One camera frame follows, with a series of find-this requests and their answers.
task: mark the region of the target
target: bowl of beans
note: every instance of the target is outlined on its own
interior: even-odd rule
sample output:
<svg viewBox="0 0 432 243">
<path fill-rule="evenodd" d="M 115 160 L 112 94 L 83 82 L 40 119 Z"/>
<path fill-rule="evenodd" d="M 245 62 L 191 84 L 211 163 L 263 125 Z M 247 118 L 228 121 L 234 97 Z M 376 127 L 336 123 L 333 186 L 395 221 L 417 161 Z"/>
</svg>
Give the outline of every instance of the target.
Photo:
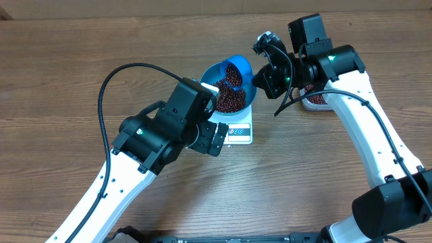
<svg viewBox="0 0 432 243">
<path fill-rule="evenodd" d="M 240 114 L 257 95 L 257 88 L 247 80 L 252 77 L 252 67 L 244 57 L 234 57 L 227 59 L 232 62 L 225 60 L 212 65 L 201 78 L 201 82 L 219 89 L 215 113 L 220 115 Z"/>
</svg>

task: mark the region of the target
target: wood grain surface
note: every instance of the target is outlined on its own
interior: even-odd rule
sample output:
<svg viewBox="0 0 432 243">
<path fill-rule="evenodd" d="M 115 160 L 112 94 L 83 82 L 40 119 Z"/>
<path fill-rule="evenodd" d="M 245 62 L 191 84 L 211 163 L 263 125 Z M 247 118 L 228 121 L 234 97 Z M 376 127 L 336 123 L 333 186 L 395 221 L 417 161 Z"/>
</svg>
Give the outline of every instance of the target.
<svg viewBox="0 0 432 243">
<path fill-rule="evenodd" d="M 44 242 L 94 180 L 105 158 L 97 94 L 111 70 L 142 61 L 199 79 L 241 54 L 257 72 L 267 60 L 250 50 L 256 37 L 272 30 L 291 50 L 287 24 L 307 14 L 0 22 L 0 242 Z M 432 168 L 432 11 L 324 13 L 323 21 L 334 46 L 356 48 L 400 137 Z M 167 100 L 175 85 L 144 68 L 115 76 L 104 97 L 109 140 L 122 119 Z M 183 151 L 113 230 L 271 235 L 348 216 L 369 187 L 342 123 L 301 104 L 274 118 L 280 102 L 260 90 L 252 145 L 218 157 Z M 430 242 L 432 223 L 395 235 Z"/>
</svg>

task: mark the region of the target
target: clear plastic container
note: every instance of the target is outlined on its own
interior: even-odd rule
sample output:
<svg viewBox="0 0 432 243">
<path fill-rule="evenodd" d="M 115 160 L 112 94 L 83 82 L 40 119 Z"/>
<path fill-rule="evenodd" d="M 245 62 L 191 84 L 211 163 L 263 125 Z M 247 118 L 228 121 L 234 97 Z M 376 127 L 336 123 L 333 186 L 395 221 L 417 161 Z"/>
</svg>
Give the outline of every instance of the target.
<svg viewBox="0 0 432 243">
<path fill-rule="evenodd" d="M 304 89 L 300 90 L 300 95 L 304 95 Z M 330 105 L 318 105 L 308 99 L 302 99 L 303 107 L 308 111 L 333 111 Z"/>
</svg>

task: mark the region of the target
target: blue cup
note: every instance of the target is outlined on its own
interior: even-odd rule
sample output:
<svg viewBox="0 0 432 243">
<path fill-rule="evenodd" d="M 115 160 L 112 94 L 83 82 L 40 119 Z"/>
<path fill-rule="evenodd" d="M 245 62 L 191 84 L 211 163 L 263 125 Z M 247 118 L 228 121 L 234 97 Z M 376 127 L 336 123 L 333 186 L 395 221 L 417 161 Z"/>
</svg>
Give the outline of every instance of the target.
<svg viewBox="0 0 432 243">
<path fill-rule="evenodd" d="M 248 60 L 241 55 L 234 55 L 220 63 L 216 63 L 212 65 L 201 78 L 201 82 L 206 84 L 214 84 L 220 81 L 223 77 L 225 77 L 225 69 L 229 64 L 234 64 L 238 69 L 240 74 L 242 75 L 242 81 L 244 83 L 243 89 L 246 92 L 246 105 L 240 111 L 233 113 L 223 113 L 219 111 L 215 111 L 216 114 L 219 115 L 237 115 L 243 112 L 246 108 L 248 108 L 252 102 L 255 100 L 257 95 L 257 88 L 252 85 L 252 66 L 249 64 Z"/>
</svg>

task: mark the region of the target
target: kitchen scale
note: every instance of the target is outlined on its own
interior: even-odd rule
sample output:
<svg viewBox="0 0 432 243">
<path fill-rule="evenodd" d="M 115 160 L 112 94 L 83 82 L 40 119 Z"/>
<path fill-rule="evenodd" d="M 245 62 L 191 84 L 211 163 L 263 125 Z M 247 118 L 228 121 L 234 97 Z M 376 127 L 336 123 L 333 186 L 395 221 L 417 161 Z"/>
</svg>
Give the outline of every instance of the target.
<svg viewBox="0 0 432 243">
<path fill-rule="evenodd" d="M 204 75 L 202 75 L 200 82 L 204 87 L 216 94 L 219 92 L 219 89 L 211 85 L 220 81 L 220 79 L 225 76 L 225 68 L 229 63 L 232 63 L 237 67 L 242 75 L 243 82 L 245 82 L 245 85 L 243 86 L 243 89 L 246 92 L 245 108 L 234 113 L 215 111 L 209 121 L 216 124 L 221 122 L 229 126 L 227 136 L 223 143 L 224 145 L 251 144 L 253 141 L 252 102 L 257 95 L 257 88 L 252 85 L 252 67 L 246 58 L 240 55 L 235 55 L 221 63 L 216 63 L 211 66 Z"/>
</svg>

